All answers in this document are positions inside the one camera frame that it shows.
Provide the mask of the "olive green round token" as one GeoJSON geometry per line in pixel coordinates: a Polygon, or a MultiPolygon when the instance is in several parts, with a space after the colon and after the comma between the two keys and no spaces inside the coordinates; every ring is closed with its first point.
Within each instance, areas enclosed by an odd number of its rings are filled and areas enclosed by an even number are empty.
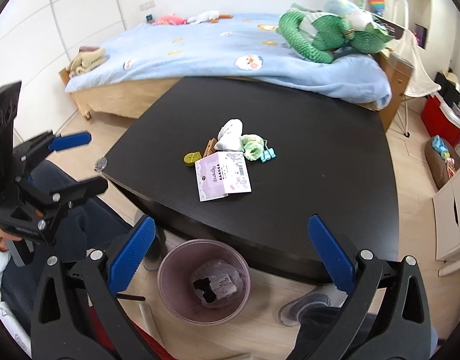
{"type": "Polygon", "coordinates": [[[200,151],[187,153],[184,155],[183,161],[184,164],[188,167],[193,167],[197,161],[202,158],[202,154],[200,151]]]}

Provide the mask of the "wooden clothespin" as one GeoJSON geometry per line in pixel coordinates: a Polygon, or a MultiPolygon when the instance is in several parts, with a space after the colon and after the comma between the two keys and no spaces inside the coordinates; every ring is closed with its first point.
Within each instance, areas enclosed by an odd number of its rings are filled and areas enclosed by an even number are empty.
{"type": "Polygon", "coordinates": [[[215,145],[218,141],[215,138],[209,139],[206,145],[206,149],[204,150],[204,153],[202,155],[203,158],[206,158],[207,156],[212,155],[215,152],[215,145]]]}

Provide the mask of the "purple white paper package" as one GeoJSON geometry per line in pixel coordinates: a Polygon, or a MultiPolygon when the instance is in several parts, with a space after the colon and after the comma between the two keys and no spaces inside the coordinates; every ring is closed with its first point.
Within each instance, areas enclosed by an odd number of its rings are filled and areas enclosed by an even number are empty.
{"type": "Polygon", "coordinates": [[[242,152],[217,151],[195,162],[201,202],[252,191],[242,152]]]}

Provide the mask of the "white tissue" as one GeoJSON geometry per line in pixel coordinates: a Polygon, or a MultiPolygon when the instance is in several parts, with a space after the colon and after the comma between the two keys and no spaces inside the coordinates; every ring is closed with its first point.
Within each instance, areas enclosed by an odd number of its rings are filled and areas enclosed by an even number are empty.
{"type": "Polygon", "coordinates": [[[217,151],[242,151],[240,140],[242,132],[243,123],[240,119],[230,119],[220,128],[214,149],[217,151]]]}

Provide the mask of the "pink plastic trash bin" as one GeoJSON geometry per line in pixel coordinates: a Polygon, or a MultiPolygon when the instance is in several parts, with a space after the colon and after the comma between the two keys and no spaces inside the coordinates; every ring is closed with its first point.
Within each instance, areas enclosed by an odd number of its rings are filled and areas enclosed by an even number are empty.
{"type": "Polygon", "coordinates": [[[234,319],[246,306],[251,277],[234,248],[211,240],[184,242],[169,252],[158,270],[158,291],[175,317],[211,326],[234,319]]]}

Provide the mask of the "grey slipper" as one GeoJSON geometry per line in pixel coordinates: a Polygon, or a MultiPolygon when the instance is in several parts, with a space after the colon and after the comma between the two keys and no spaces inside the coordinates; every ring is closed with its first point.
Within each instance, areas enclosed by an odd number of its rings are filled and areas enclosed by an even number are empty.
{"type": "Polygon", "coordinates": [[[307,294],[283,305],[278,311],[279,323],[287,328],[301,324],[301,317],[314,308],[330,306],[330,298],[321,292],[307,294]]]}

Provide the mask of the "beige folded towel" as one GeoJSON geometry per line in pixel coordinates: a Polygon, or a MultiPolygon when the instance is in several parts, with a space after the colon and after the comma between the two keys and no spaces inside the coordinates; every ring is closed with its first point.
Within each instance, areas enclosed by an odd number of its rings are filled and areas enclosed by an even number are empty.
{"type": "Polygon", "coordinates": [[[107,61],[106,50],[102,47],[81,46],[77,55],[70,61],[66,70],[69,77],[76,77],[94,68],[102,65],[107,61]]]}

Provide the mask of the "white drawer cabinet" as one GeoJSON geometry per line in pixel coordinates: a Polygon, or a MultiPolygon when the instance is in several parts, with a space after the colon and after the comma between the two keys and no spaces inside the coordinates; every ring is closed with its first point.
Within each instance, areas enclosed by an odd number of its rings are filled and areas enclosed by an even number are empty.
{"type": "Polygon", "coordinates": [[[436,260],[460,259],[460,169],[433,198],[436,260]]]}

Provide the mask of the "brown pet bed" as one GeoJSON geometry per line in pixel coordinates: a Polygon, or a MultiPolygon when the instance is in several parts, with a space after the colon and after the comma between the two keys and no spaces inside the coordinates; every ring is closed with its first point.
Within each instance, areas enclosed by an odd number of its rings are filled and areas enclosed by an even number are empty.
{"type": "Polygon", "coordinates": [[[441,189],[460,169],[460,157],[455,148],[438,135],[433,136],[425,144],[424,154],[438,189],[441,189]]]}

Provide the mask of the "light blue binder clip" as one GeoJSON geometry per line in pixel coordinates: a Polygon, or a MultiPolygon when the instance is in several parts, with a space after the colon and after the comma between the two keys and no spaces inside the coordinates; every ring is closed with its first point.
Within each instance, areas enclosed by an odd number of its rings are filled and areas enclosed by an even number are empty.
{"type": "Polygon", "coordinates": [[[276,153],[273,148],[267,145],[267,141],[263,141],[262,153],[260,155],[260,160],[262,163],[268,162],[276,157],[276,153]]]}

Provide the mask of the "crumpled green white wrapper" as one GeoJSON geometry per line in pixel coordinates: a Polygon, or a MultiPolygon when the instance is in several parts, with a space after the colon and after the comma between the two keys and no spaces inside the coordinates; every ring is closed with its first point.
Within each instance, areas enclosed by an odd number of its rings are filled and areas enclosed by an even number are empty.
{"type": "Polygon", "coordinates": [[[248,161],[262,158],[266,150],[266,141],[257,134],[245,134],[240,137],[243,155],[248,161]]]}

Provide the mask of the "pink plush toy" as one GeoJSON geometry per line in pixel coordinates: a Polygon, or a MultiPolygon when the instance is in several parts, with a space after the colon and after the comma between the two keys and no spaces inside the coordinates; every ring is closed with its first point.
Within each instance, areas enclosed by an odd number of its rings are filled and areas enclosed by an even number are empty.
{"type": "Polygon", "coordinates": [[[169,14],[158,17],[153,25],[186,25],[188,20],[175,14],[169,14]]]}

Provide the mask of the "red storage box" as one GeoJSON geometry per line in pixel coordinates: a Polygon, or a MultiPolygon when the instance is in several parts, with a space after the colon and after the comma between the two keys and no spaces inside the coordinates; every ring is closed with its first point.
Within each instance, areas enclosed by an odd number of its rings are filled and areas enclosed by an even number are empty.
{"type": "Polygon", "coordinates": [[[427,97],[421,119],[430,136],[438,135],[452,147],[460,143],[460,127],[444,114],[441,101],[436,96],[427,97]]]}

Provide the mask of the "light blue bed blanket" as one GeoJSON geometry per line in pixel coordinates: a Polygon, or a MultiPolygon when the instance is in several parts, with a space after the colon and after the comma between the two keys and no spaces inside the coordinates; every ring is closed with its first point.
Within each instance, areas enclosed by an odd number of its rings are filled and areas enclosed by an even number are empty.
{"type": "Polygon", "coordinates": [[[389,80],[373,57],[305,60],[277,33],[278,21],[277,14],[247,13],[216,24],[140,24],[104,41],[108,60],[70,79],[66,91],[129,80],[250,77],[379,109],[390,103],[389,80]]]}

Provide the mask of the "green plush dragon toy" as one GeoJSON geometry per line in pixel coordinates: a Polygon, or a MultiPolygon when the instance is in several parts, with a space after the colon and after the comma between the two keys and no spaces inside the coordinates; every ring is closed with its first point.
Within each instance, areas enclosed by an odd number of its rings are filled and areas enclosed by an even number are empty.
{"type": "Polygon", "coordinates": [[[393,39],[369,11],[349,0],[327,0],[324,10],[294,3],[279,18],[277,32],[306,60],[327,64],[339,49],[374,55],[393,39]]]}

